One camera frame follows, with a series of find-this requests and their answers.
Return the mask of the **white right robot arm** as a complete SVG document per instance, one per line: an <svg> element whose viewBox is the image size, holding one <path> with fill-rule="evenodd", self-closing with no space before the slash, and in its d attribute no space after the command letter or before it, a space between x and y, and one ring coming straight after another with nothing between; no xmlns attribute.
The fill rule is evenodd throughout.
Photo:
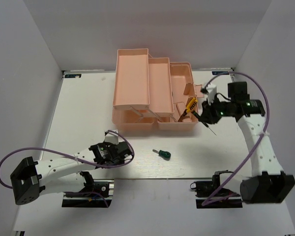
<svg viewBox="0 0 295 236"><path fill-rule="evenodd" d="M246 82L228 84L228 97L218 99L217 88L211 82L201 92L207 95L202 103L198 121L216 124L221 118L235 118L241 129L248 155L232 172L214 175L213 192L203 201L207 206L218 201L229 190L241 196L246 204L278 204L283 202L295 185L295 178L285 174L274 153L267 127L269 106L260 100L251 99Z"/></svg>

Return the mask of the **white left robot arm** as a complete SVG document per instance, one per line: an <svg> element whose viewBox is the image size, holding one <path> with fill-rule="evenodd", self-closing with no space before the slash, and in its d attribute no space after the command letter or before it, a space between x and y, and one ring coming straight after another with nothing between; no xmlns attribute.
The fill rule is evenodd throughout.
<svg viewBox="0 0 295 236"><path fill-rule="evenodd" d="M124 166L127 157L134 158L134 150L127 142L103 142L73 156L41 161L24 158L10 175L15 203L21 206L41 195L61 192L68 197L105 200L108 187L96 183L90 171Z"/></svg>

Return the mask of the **large yellow needle-nose pliers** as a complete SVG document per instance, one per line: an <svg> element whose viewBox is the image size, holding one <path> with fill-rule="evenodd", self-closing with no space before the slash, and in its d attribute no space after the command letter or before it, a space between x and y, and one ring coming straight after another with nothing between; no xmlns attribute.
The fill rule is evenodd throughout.
<svg viewBox="0 0 295 236"><path fill-rule="evenodd" d="M182 122L183 118L190 113L191 111L193 111L193 109L196 107L198 103L198 100L196 97L193 97L186 105L184 111L180 114L180 117L178 119L178 122Z"/></svg>

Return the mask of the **green stubby screwdriver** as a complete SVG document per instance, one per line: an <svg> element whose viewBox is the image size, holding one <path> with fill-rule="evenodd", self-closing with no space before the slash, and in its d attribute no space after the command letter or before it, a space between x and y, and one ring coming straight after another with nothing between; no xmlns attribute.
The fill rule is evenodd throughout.
<svg viewBox="0 0 295 236"><path fill-rule="evenodd" d="M171 158L171 153L168 151L164 151L164 150L152 150L154 153L157 153L158 156L160 156L161 158L163 158L164 160L169 160Z"/></svg>

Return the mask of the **pink plastic toolbox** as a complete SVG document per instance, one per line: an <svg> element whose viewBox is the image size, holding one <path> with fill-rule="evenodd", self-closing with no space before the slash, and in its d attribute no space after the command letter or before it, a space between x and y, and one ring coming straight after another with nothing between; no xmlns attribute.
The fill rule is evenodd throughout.
<svg viewBox="0 0 295 236"><path fill-rule="evenodd" d="M152 57L147 48L119 49L112 122L122 131L190 131L198 120L188 113L178 122L187 103L203 98L194 83L191 64Z"/></svg>

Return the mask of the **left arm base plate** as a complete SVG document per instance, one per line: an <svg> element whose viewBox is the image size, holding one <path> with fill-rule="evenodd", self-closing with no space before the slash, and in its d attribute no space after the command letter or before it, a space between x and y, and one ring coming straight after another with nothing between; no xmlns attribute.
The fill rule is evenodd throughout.
<svg viewBox="0 0 295 236"><path fill-rule="evenodd" d="M95 180L90 187L84 187L78 193L64 194L63 208L108 208L114 194L114 180Z"/></svg>

